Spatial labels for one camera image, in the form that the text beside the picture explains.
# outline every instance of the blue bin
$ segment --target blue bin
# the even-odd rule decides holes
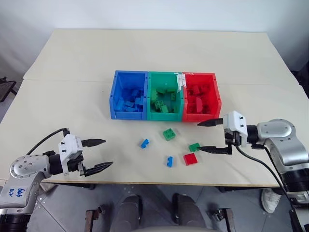
[[[112,119],[147,120],[148,72],[116,71],[110,96]]]

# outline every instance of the black cable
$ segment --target black cable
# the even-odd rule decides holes
[[[47,139],[49,139],[50,137],[54,136],[55,134],[57,134],[57,133],[59,133],[59,132],[61,132],[61,131],[63,131],[63,135],[64,135],[64,136],[65,136],[67,133],[70,133],[70,132],[69,132],[69,129],[67,129],[67,128],[61,128],[61,129],[58,129],[58,130],[54,131],[53,133],[47,135],[45,138],[43,138],[41,141],[39,141],[39,142],[26,154],[26,156],[27,156],[27,155],[30,155],[35,149],[37,149],[37,147],[38,147],[39,145],[41,145],[42,143],[44,143]]]
[[[288,194],[286,193],[285,188],[283,187],[283,185],[282,185],[282,183],[280,182],[280,180],[277,178],[276,174],[271,170],[271,168],[268,167],[267,164],[265,164],[263,161],[261,161],[261,160],[259,160],[259,159],[256,159],[256,158],[254,158],[254,157],[252,157],[252,156],[247,155],[244,151],[242,151],[242,150],[240,149],[239,146],[235,146],[235,147],[236,147],[237,151],[238,151],[240,154],[242,154],[243,156],[247,157],[248,159],[254,160],[254,161],[256,161],[256,162],[262,164],[264,167],[266,167],[266,168],[270,171],[270,173],[274,176],[274,178],[275,178],[276,181],[278,182],[280,188],[283,190],[284,195],[286,196],[286,198],[288,199],[288,201],[289,201],[289,203],[290,203],[290,205],[291,205],[291,208],[294,210],[295,208],[294,208],[294,206],[293,206],[293,203],[292,203],[291,199],[289,198]],[[265,151],[267,152],[267,154],[268,154],[269,157],[270,157],[270,152],[268,151],[267,147],[264,147],[264,149],[265,149]]]

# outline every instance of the red bin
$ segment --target red bin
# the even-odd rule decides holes
[[[218,118],[221,98],[214,73],[183,72],[186,87],[183,88],[183,121],[201,122]]]

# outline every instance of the white sneaker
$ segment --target white sneaker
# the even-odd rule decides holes
[[[276,207],[279,204],[281,195],[276,194],[271,188],[265,188],[262,190],[261,202],[266,212],[272,214],[275,212]]]

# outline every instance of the table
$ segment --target table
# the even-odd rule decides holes
[[[107,161],[114,164],[93,176],[79,177],[75,172],[69,176],[55,175],[48,181],[277,185],[263,166],[244,158],[236,150],[232,156],[198,151],[199,163],[185,166],[182,156],[189,153],[189,144],[224,146],[223,128],[197,127],[196,123],[111,120],[111,86],[112,82],[24,80],[0,124],[1,179],[9,177],[8,167],[15,158],[24,155],[50,132],[68,127],[81,139],[107,140],[103,145],[84,150],[85,166]],[[219,84],[219,90],[223,101],[221,115],[237,110],[247,117],[248,124],[284,116],[295,124],[298,138],[309,147],[309,102],[300,86]],[[168,128],[176,132],[176,138],[169,142],[162,134]],[[146,138],[150,144],[141,149],[139,145]],[[36,153],[57,150],[60,139],[61,135],[55,136]],[[264,151],[250,148],[245,151],[271,165]],[[166,166],[168,156],[175,157],[173,168]]]
[[[111,120],[109,94],[114,70],[215,72],[223,102],[221,116],[237,110],[248,124],[284,118],[309,147],[309,102],[265,33],[143,30],[55,30],[0,124],[0,179],[9,177],[11,162],[41,138],[68,127],[81,139],[107,143],[85,148],[87,168],[114,161],[103,172],[79,177],[55,175],[50,182],[163,183],[214,186],[277,186],[268,171],[234,155],[196,152],[198,164],[185,166],[188,145],[224,144],[222,127],[196,123]],[[167,142],[162,132],[172,128]],[[139,147],[144,139],[150,144]],[[61,135],[36,153],[54,149]],[[263,151],[245,149],[272,164]],[[166,167],[174,156],[174,167]]]

